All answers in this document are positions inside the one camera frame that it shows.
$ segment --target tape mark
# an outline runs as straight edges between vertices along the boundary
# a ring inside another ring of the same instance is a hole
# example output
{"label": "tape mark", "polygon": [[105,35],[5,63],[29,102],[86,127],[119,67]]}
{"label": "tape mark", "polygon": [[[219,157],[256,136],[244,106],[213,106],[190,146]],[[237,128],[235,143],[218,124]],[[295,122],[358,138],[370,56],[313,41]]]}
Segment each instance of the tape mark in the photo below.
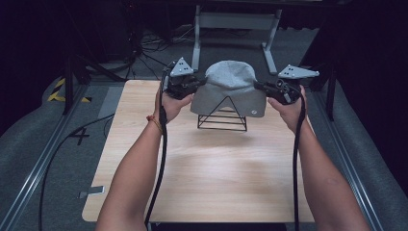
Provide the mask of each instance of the tape mark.
{"label": "tape mark", "polygon": [[[65,97],[58,95],[58,93],[60,92],[60,89],[63,87],[64,84],[65,84],[65,78],[61,77],[61,79],[58,81],[58,83],[56,84],[56,86],[52,90],[50,96],[48,97],[48,101],[65,102]],[[91,101],[92,101],[92,97],[84,97],[81,100],[81,102],[83,102],[83,103],[90,103]]]}

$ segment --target orange bracelet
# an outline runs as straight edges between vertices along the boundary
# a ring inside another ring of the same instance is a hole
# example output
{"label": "orange bracelet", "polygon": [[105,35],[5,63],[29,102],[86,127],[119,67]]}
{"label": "orange bracelet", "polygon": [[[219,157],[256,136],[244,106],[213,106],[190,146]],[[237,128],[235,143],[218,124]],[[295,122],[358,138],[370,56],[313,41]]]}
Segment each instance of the orange bracelet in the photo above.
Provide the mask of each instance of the orange bracelet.
{"label": "orange bracelet", "polygon": [[160,123],[155,119],[153,115],[148,115],[146,119],[147,121],[153,121],[154,123],[156,123],[157,128],[159,128],[160,132],[163,133],[162,125],[160,125]]}

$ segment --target hand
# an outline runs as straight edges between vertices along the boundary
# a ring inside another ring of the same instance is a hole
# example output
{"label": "hand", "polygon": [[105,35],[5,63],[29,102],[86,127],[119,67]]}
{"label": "hand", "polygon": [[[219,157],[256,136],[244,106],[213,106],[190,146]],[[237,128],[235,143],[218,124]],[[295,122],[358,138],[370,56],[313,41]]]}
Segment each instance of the hand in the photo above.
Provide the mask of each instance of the hand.
{"label": "hand", "polygon": [[[160,88],[157,90],[156,93],[156,105],[154,110],[154,116],[159,118],[159,111],[160,111]],[[167,115],[167,123],[170,123],[177,115],[180,113],[180,110],[190,104],[192,101],[192,94],[187,95],[182,100],[174,99],[168,96],[166,92],[163,93],[162,104],[165,107],[166,115]]]}
{"label": "hand", "polygon": [[[300,86],[301,93],[303,98],[305,99],[305,106],[306,106],[306,115],[307,115],[307,100],[305,95],[305,89],[303,86]],[[268,103],[274,108],[276,111],[279,112],[279,115],[283,118],[283,120],[288,125],[288,128],[291,129],[292,132],[295,133],[297,121],[299,119],[300,111],[301,111],[301,104],[302,101],[299,98],[294,104],[290,105],[282,105],[274,98],[268,98]]]}

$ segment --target forearm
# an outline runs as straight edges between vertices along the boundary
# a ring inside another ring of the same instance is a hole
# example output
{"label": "forearm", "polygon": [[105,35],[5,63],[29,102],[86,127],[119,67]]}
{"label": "forearm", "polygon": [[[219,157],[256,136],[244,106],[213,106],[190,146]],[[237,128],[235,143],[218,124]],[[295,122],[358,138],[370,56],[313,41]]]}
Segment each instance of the forearm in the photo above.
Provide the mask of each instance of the forearm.
{"label": "forearm", "polygon": [[144,210],[154,187],[160,140],[156,124],[148,122],[116,170],[97,230],[109,230],[109,226],[111,230],[135,230],[135,226],[143,224]]}
{"label": "forearm", "polygon": [[299,155],[306,198],[318,229],[369,230],[354,193],[304,122]]}

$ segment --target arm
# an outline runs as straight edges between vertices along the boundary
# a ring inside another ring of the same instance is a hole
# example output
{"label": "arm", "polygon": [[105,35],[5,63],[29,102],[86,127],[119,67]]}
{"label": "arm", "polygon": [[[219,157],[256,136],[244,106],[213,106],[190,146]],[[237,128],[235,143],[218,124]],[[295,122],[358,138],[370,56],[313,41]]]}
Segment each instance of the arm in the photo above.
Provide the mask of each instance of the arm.
{"label": "arm", "polygon": [[[167,121],[173,120],[191,100],[192,95],[176,100],[164,93]],[[157,92],[153,114],[157,121],[159,108]],[[144,210],[154,187],[161,137],[158,126],[149,121],[115,172],[95,230],[146,230]]]}
{"label": "arm", "polygon": [[[302,94],[306,101],[303,87]],[[268,103],[294,132],[301,100],[284,106],[269,98]],[[322,149],[306,119],[300,130],[299,156],[305,195],[318,230],[370,230],[350,186]]]}

